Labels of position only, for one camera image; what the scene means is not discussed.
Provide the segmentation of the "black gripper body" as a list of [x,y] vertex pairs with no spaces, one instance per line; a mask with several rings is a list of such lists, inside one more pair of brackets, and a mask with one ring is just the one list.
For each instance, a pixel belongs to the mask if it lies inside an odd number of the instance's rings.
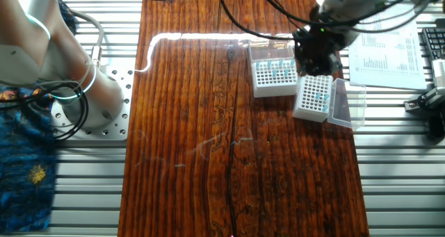
[[294,53],[296,60],[320,60],[335,54],[346,46],[346,37],[324,28],[311,28],[295,31],[296,43]]

